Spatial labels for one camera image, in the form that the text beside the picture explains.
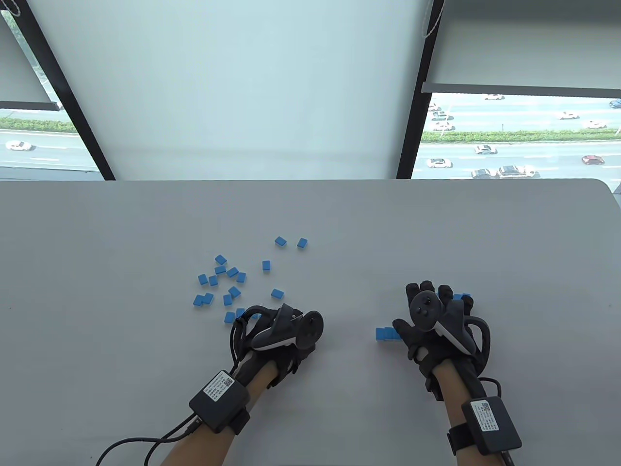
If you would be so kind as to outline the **person's left hand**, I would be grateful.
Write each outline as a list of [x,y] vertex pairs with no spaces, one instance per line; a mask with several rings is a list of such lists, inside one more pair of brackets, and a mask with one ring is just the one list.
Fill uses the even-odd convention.
[[277,375],[268,387],[275,387],[286,375],[296,373],[302,360],[315,351],[323,332],[324,318],[319,311],[304,313],[287,304],[277,309],[251,306],[233,322],[231,375],[248,386],[266,364],[273,362]]

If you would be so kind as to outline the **person's right hand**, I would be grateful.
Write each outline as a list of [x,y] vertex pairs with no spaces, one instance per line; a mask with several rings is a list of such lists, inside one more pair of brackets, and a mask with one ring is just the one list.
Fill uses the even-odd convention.
[[448,360],[470,397],[487,397],[479,377],[490,357],[490,327],[472,315],[474,299],[468,294],[456,298],[448,285],[435,289],[431,281],[407,284],[406,296],[412,324],[395,319],[392,326],[425,377],[426,389],[444,400],[433,371]]

